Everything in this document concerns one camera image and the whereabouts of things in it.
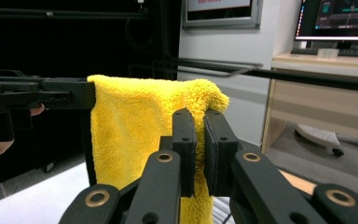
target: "monitor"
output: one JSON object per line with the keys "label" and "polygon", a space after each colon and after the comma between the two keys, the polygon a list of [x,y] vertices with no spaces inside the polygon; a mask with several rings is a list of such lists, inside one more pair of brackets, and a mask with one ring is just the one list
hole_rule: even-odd
{"label": "monitor", "polygon": [[295,40],[358,43],[358,0],[302,0]]}

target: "microfiber towel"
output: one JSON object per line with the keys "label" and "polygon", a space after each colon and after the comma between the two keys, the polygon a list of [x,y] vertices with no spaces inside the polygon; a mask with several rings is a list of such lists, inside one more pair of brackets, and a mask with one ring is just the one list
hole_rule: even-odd
{"label": "microfiber towel", "polygon": [[203,175],[204,123],[208,108],[224,112],[228,97],[207,79],[173,81],[92,75],[92,157],[98,184],[123,189],[142,175],[161,136],[172,136],[172,113],[187,108],[198,138],[196,197],[181,199],[181,223],[212,223],[213,198]]}

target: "framed picture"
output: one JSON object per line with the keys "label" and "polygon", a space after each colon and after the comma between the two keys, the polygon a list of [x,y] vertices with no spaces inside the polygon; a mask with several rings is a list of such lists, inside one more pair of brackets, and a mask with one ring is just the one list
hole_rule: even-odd
{"label": "framed picture", "polygon": [[259,29],[263,0],[183,0],[183,27]]}

